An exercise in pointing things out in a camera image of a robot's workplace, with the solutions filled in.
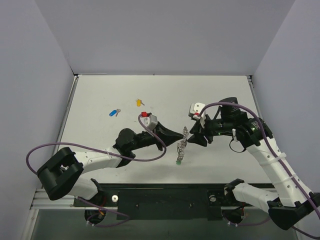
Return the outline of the large metal keyring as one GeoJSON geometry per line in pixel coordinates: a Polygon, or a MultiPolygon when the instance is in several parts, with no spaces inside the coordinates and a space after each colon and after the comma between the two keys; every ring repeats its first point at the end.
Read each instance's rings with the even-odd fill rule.
{"type": "Polygon", "coordinates": [[[186,126],[183,128],[182,134],[183,134],[183,139],[177,143],[177,159],[176,159],[176,161],[181,161],[181,162],[183,161],[183,158],[185,156],[185,148],[188,144],[189,131],[186,126]]]}

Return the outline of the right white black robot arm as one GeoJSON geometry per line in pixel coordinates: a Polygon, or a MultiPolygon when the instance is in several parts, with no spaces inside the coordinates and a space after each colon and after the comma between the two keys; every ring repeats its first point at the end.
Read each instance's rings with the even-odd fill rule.
{"type": "Polygon", "coordinates": [[[294,227],[312,212],[320,213],[320,194],[297,176],[264,120],[239,105],[236,97],[207,105],[192,103],[188,115],[195,121],[189,143],[206,147],[214,137],[231,137],[255,158],[275,188],[275,192],[269,192],[237,178],[224,187],[226,203],[254,206],[268,213],[282,230],[294,227]]]}

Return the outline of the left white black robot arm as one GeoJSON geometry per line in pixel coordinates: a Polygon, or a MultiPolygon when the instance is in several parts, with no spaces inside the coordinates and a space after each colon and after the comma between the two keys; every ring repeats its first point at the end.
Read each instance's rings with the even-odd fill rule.
{"type": "Polygon", "coordinates": [[[50,200],[66,195],[81,197],[90,205],[97,206],[103,200],[99,183],[81,175],[105,168],[120,168],[135,160],[134,150],[156,145],[158,150],[182,140],[183,135],[164,127],[160,122],[152,130],[135,133],[130,128],[122,129],[115,144],[104,150],[74,152],[69,147],[57,151],[36,172],[50,200]]]}

